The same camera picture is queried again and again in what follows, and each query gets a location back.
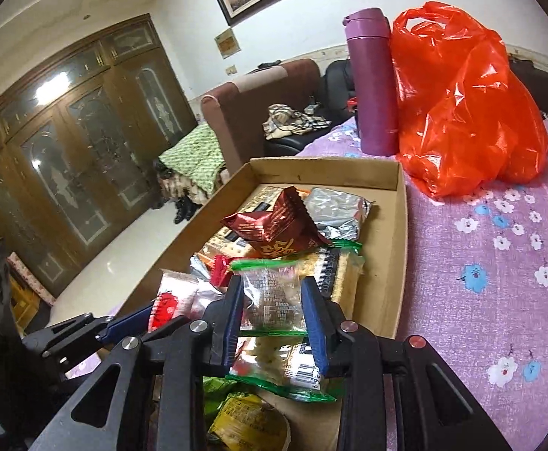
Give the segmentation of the purple floral tablecloth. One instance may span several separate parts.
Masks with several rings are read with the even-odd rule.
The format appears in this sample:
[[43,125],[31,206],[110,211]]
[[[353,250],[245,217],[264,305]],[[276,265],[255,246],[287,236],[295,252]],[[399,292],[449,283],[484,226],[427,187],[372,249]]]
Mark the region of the purple floral tablecloth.
[[548,165],[434,200],[406,184],[398,333],[424,336],[515,450],[548,450]]

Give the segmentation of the green-edged cracker pack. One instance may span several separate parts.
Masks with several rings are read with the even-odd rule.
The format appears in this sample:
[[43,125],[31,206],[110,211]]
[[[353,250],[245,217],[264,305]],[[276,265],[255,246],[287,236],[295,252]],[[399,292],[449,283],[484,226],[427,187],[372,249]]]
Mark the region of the green-edged cracker pack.
[[299,402],[330,403],[342,396],[342,385],[321,375],[302,336],[240,337],[227,378]]

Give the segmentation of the striped cloth on sofa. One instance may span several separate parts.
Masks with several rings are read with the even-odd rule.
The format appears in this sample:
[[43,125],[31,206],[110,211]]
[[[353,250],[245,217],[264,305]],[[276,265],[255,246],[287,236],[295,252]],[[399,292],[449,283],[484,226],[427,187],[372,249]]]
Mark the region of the striped cloth on sofa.
[[268,107],[268,118],[263,123],[265,139],[283,139],[290,135],[306,135],[328,128],[331,122],[317,115],[306,114],[284,104]]

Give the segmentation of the olive green snack packet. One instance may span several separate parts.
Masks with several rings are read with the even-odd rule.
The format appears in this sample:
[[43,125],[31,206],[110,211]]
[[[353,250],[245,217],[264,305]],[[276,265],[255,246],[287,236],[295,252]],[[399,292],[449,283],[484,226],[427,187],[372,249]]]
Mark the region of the olive green snack packet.
[[286,416],[249,393],[228,395],[208,432],[229,450],[285,451],[291,442]]

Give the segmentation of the clear green-edged snack packet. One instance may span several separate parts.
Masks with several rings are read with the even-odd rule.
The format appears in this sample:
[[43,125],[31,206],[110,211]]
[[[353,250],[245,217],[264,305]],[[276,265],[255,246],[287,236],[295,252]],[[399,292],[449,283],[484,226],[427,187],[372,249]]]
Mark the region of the clear green-edged snack packet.
[[242,333],[252,336],[306,334],[296,261],[239,259],[231,263],[231,270],[241,278],[244,293]]

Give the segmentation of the purple thermos bottle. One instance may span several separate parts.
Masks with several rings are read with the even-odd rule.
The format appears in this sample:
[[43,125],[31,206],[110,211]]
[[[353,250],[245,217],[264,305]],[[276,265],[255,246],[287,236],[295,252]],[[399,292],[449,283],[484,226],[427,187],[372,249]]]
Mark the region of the purple thermos bottle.
[[390,25],[378,8],[343,18],[357,98],[361,150],[371,156],[398,153],[398,103]]

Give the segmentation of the orange plastic bag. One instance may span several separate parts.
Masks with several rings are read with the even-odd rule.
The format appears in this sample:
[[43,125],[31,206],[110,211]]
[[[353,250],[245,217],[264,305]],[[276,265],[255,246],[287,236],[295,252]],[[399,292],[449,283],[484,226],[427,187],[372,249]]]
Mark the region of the orange plastic bag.
[[502,38],[466,11],[429,1],[395,18],[397,158],[431,198],[491,181],[528,183],[548,164],[548,132]]

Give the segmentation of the white red candy packet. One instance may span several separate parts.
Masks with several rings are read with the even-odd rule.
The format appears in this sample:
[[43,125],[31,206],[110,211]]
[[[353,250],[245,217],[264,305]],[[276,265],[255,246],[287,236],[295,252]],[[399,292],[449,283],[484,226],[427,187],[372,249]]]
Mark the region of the white red candy packet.
[[177,316],[191,315],[198,292],[198,278],[194,275],[163,270],[157,297],[148,318],[148,332],[154,332]]

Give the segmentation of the green patterned blanket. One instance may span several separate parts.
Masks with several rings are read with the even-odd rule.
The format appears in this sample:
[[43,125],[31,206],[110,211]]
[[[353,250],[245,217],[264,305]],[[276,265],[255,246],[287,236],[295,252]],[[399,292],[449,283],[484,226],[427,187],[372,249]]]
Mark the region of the green patterned blanket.
[[188,178],[208,197],[219,188],[221,172],[226,168],[217,135],[206,122],[197,125],[158,159],[169,170]]

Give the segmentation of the yellow Weidan cracker pack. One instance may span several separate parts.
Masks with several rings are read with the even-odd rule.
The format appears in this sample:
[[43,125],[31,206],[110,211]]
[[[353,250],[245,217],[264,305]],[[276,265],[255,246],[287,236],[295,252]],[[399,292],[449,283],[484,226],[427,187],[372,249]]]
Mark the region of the yellow Weidan cracker pack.
[[313,276],[322,296],[337,303],[351,319],[364,263],[359,242],[335,239],[330,247],[320,247],[300,257],[298,273],[300,279]]

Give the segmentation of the dark red snack packet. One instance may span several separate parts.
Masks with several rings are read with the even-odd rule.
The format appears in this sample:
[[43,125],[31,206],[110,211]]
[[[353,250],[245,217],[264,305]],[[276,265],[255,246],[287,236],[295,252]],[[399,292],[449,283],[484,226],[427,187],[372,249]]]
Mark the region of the dark red snack packet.
[[287,186],[280,192],[271,211],[236,212],[224,217],[221,223],[246,240],[263,259],[330,245],[319,233],[295,186]]

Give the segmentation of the wooden glass door cabinet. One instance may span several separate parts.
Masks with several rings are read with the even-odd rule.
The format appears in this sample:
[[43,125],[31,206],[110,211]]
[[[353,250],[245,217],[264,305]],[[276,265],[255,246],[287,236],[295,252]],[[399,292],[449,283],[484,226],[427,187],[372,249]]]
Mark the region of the wooden glass door cabinet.
[[51,294],[158,198],[196,125],[148,15],[68,46],[0,96],[0,238]]

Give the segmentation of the wall certificate plaque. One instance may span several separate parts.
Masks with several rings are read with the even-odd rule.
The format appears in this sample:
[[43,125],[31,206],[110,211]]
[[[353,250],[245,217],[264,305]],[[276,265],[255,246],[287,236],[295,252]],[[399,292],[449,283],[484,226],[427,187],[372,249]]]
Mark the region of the wall certificate plaque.
[[226,59],[240,51],[240,46],[234,35],[232,27],[224,30],[221,34],[214,37],[218,51],[223,59]]

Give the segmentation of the silver foil packet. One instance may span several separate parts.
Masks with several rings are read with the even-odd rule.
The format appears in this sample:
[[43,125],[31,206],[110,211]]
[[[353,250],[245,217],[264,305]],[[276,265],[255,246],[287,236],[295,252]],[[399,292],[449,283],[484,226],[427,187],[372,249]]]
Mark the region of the silver foil packet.
[[357,241],[371,211],[365,198],[331,188],[313,188],[304,205],[319,233],[331,240]]

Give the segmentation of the black leather sofa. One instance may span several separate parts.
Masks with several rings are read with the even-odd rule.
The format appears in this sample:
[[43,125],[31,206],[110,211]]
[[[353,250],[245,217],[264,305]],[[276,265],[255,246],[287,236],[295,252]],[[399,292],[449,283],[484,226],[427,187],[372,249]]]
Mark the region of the black leather sofa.
[[348,59],[335,60],[326,68],[324,76],[320,79],[319,87],[308,107],[301,112],[317,115],[331,122],[328,128],[310,132],[306,135],[290,135],[283,139],[267,141],[264,147],[267,157],[295,156],[316,139],[321,138],[348,120],[353,112],[348,102],[356,98],[356,91]]

